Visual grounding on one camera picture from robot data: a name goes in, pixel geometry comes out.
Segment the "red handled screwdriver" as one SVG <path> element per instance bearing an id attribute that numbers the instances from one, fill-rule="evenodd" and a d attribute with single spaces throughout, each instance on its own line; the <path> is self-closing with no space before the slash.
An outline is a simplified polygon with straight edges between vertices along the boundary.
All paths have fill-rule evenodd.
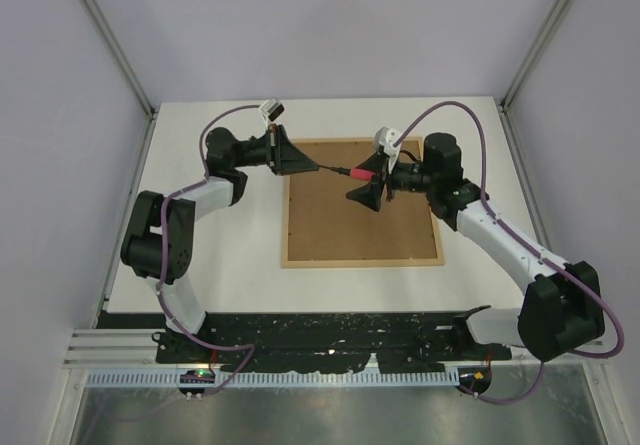
<path id="1" fill-rule="evenodd" d="M 319 165 L 319 168 L 339 174 L 339 175 L 350 177 L 354 180 L 366 181 L 366 182 L 370 181 L 375 175 L 375 173 L 372 171 L 364 170 L 360 168 L 345 168 L 345 167 L 335 167 L 335 166 L 326 166 L 326 165 Z"/>

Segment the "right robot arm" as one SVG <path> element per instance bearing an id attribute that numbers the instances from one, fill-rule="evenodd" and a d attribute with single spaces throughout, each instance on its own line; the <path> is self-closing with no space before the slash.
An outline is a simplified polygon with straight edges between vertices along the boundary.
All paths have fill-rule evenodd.
<path id="1" fill-rule="evenodd" d="M 397 192 L 424 195 L 431 212 L 488 254 L 524 295 L 514 309 L 483 305 L 463 313 L 452 335 L 459 356 L 474 359 L 488 344 L 501 344 L 548 362 L 603 335 L 599 279 L 588 263 L 570 264 L 502 220 L 480 187 L 465 178 L 454 136 L 427 136 L 422 158 L 412 162 L 400 161 L 399 136 L 390 128 L 376 133 L 373 154 L 355 172 L 368 183 L 347 199 L 379 211 Z"/>

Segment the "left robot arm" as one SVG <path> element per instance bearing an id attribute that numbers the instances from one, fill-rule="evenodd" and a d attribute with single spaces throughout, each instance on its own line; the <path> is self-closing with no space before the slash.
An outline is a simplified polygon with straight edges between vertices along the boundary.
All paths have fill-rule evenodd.
<path id="1" fill-rule="evenodd" d="M 122 263 L 153 286 L 167 329 L 181 335 L 179 351 L 193 363 L 204 362 L 213 350 L 231 349 L 214 345 L 201 330 L 207 313 L 188 276 L 196 222 L 240 201 L 248 181 L 243 167 L 266 166 L 276 176 L 319 170 L 281 125 L 270 124 L 262 136 L 246 140 L 216 127 L 204 145 L 203 179 L 167 195 L 139 193 L 120 251 Z"/>

